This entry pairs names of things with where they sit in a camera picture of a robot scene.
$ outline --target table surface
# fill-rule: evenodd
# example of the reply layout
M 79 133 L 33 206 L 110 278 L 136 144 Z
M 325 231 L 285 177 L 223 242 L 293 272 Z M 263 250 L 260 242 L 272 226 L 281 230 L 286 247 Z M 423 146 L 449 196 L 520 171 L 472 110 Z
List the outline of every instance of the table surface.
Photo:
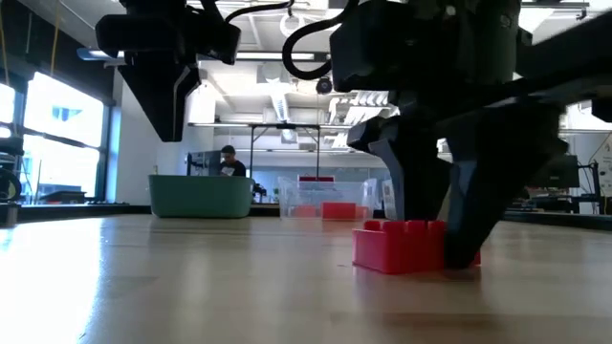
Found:
M 350 223 L 119 216 L 0 230 L 0 343 L 609 343 L 612 235 L 500 223 L 483 266 L 351 266 Z

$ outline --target teal container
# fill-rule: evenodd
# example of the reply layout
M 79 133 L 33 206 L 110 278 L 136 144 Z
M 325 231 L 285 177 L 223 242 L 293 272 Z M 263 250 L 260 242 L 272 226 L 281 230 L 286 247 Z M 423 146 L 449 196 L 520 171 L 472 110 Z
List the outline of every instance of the teal container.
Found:
M 151 211 L 161 218 L 237 219 L 251 210 L 251 178 L 149 176 Z

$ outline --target person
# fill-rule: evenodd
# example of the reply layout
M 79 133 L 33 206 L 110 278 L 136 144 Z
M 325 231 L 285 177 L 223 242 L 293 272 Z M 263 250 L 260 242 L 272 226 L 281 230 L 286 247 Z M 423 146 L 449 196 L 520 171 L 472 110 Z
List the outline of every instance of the person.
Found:
M 227 145 L 221 149 L 221 175 L 230 177 L 247 177 L 247 167 L 236 159 L 236 150 Z

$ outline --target window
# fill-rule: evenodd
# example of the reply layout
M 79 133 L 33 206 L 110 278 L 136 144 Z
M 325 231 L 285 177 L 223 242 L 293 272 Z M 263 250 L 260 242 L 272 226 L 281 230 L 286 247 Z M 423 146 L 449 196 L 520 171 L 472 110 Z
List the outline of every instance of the window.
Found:
M 40 198 L 56 191 L 83 191 L 85 197 L 96 196 L 99 151 L 30 135 L 24 137 L 24 151 L 24 195 L 37 192 Z
M 11 123 L 15 107 L 15 91 L 0 84 L 0 121 Z
M 104 118 L 101 101 L 41 73 L 34 75 L 28 87 L 27 128 L 100 146 Z

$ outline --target monitor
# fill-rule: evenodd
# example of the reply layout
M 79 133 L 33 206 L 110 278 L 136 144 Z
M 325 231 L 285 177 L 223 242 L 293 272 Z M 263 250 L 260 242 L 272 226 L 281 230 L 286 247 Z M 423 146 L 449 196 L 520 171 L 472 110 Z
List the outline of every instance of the monitor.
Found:
M 580 187 L 578 157 L 563 155 L 552 158 L 537 171 L 532 180 L 527 183 L 530 187 Z

